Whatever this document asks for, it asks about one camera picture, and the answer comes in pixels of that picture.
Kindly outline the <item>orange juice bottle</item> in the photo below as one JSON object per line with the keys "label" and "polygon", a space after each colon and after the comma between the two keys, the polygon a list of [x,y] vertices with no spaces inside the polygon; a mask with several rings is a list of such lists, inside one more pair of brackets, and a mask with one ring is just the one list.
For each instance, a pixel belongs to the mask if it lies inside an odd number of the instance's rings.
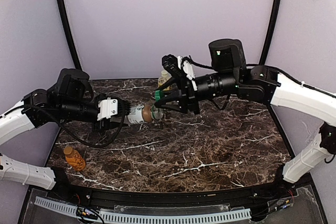
{"label": "orange juice bottle", "polygon": [[77,150],[71,146],[66,146],[63,150],[67,163],[75,170],[82,171],[86,167],[84,158],[79,154]]}

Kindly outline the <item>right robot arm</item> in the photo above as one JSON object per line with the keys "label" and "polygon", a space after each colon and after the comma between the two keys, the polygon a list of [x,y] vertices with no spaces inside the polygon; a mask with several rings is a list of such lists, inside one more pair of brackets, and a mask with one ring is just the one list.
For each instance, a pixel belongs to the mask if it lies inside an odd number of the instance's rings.
{"label": "right robot arm", "polygon": [[335,94],[298,81],[271,66],[247,64],[238,39],[218,39],[208,45],[212,74],[197,77],[191,57],[166,55],[170,74],[155,91],[155,107],[199,114],[199,103],[232,94],[243,100],[293,109],[323,121],[313,141],[279,169],[279,178],[296,183],[320,162],[335,156]]}

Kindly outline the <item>green bottle cap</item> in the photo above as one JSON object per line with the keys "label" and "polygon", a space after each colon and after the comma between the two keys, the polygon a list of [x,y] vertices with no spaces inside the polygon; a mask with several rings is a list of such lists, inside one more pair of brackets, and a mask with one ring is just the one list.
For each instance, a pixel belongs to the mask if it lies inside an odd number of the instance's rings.
{"label": "green bottle cap", "polygon": [[166,96],[165,92],[163,90],[155,90],[154,93],[155,101],[160,101],[162,98]]}

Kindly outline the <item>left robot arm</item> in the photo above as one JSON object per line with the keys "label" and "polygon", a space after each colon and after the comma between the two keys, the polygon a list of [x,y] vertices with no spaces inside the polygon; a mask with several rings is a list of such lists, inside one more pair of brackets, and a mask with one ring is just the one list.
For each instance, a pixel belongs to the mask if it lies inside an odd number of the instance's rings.
{"label": "left robot arm", "polygon": [[[49,89],[37,89],[25,95],[1,114],[1,144],[49,122],[75,138],[65,128],[66,121],[92,123],[93,131],[116,128],[112,136],[115,138],[125,126],[130,111],[131,104],[126,100],[105,94],[95,96],[87,73],[65,68]],[[1,154],[1,180],[52,190],[67,183],[67,176],[60,168],[34,166]]]}

